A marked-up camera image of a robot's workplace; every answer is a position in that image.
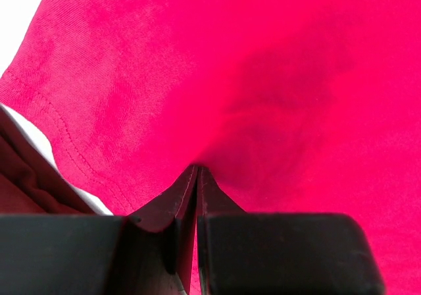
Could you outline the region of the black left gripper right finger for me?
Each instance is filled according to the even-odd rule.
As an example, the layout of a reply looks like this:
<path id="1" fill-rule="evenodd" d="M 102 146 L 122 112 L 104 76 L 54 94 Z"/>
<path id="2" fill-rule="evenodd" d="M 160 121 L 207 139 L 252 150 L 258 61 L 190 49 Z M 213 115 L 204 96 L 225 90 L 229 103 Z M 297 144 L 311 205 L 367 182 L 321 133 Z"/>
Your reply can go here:
<path id="1" fill-rule="evenodd" d="M 340 213 L 248 213 L 197 175 L 203 294 L 384 294 L 364 231 Z"/>

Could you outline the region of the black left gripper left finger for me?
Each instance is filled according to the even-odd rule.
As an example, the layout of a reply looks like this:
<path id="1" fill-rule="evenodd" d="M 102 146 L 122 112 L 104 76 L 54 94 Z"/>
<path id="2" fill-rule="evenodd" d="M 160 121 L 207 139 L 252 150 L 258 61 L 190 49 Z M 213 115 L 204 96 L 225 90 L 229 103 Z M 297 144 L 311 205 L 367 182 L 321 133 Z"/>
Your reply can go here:
<path id="1" fill-rule="evenodd" d="M 197 167 L 128 216 L 2 215 L 2 294 L 188 294 Z"/>

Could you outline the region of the crimson red t-shirt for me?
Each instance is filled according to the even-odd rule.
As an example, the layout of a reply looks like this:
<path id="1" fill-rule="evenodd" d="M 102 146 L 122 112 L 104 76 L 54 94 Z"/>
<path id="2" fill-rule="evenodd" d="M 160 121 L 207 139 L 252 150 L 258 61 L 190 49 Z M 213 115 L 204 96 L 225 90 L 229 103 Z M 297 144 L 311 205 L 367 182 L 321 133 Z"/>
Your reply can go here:
<path id="1" fill-rule="evenodd" d="M 42 0 L 1 103 L 114 214 L 198 163 L 248 211 L 351 215 L 420 293 L 420 0 Z"/>

